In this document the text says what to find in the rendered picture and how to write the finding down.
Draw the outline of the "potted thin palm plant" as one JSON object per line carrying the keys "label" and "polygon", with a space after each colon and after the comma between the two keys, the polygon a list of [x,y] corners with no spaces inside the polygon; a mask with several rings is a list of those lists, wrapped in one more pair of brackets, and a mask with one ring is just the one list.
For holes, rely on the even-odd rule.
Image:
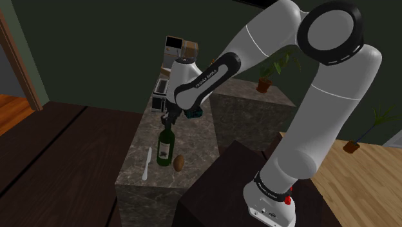
{"label": "potted thin palm plant", "polygon": [[378,108],[373,108],[374,111],[374,122],[372,123],[372,126],[365,132],[363,133],[360,137],[358,137],[355,141],[348,141],[344,146],[343,146],[343,151],[352,154],[356,150],[358,150],[361,146],[359,145],[359,142],[364,138],[373,128],[387,123],[387,122],[393,122],[393,121],[402,121],[402,113],[397,114],[397,115],[389,115],[389,113],[395,108],[395,105],[392,105],[389,107],[387,110],[384,112],[381,112],[381,105],[379,104]]}

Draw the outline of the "green wine bottle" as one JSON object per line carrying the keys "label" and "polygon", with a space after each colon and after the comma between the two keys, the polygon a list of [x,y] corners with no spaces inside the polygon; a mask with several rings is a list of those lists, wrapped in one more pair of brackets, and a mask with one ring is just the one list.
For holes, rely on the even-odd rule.
{"label": "green wine bottle", "polygon": [[175,145],[175,134],[171,129],[171,123],[167,123],[158,137],[157,163],[160,166],[169,166],[172,161]]}

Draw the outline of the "brown wooden door frame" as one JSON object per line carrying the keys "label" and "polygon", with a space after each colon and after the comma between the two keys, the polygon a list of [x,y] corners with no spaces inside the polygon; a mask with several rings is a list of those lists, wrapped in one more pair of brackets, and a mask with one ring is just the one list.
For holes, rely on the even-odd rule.
{"label": "brown wooden door frame", "polygon": [[5,55],[10,62],[10,66],[19,82],[25,97],[30,104],[30,108],[41,111],[43,106],[37,96],[37,92],[32,84],[28,71],[23,63],[23,59],[18,51],[11,31],[6,23],[4,14],[0,9],[0,45],[5,51]]}

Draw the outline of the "silver toaster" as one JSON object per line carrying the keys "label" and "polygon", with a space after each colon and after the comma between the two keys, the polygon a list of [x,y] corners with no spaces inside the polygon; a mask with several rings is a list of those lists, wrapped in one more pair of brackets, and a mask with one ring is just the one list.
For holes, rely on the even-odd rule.
{"label": "silver toaster", "polygon": [[167,97],[168,84],[169,84],[168,79],[163,78],[158,79],[151,96],[152,112],[166,112],[166,97]]}

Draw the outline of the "potted green leafy plant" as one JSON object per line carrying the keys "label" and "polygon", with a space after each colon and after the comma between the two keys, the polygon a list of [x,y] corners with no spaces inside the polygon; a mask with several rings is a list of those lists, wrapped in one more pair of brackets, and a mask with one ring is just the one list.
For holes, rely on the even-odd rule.
{"label": "potted green leafy plant", "polygon": [[286,50],[278,50],[270,57],[262,61],[263,66],[259,71],[259,80],[256,90],[260,93],[265,94],[269,87],[273,84],[271,81],[271,76],[274,74],[280,75],[284,68],[290,62],[293,62],[299,71],[302,70],[301,64],[294,53],[297,52],[296,48],[288,48]]}

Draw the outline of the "brown potato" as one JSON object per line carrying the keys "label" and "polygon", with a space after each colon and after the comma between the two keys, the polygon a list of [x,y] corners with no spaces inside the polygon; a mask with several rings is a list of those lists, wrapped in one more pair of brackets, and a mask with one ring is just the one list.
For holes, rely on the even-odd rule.
{"label": "brown potato", "polygon": [[182,154],[177,155],[173,161],[173,167],[176,172],[180,172],[184,166],[184,156]]}

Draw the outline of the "white knife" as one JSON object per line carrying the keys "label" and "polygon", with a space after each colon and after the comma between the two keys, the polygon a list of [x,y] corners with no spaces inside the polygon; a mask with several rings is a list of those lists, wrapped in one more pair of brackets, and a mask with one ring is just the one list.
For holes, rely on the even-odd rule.
{"label": "white knife", "polygon": [[148,179],[148,166],[149,166],[150,161],[151,161],[151,156],[152,156],[152,147],[149,147],[148,154],[147,154],[147,159],[146,159],[146,164],[145,164],[144,171],[143,171],[143,174],[142,174],[142,180],[143,181],[146,181]]}

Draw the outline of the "dark robot stand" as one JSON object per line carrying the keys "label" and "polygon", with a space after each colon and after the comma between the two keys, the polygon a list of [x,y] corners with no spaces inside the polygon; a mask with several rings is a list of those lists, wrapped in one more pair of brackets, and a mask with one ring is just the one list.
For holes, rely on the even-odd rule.
{"label": "dark robot stand", "polygon": [[[270,158],[282,139],[278,134],[266,151],[252,151],[238,141],[219,149],[219,158],[178,200],[171,227],[267,227],[250,216],[244,186]],[[309,179],[292,186],[295,227],[342,227]]]}

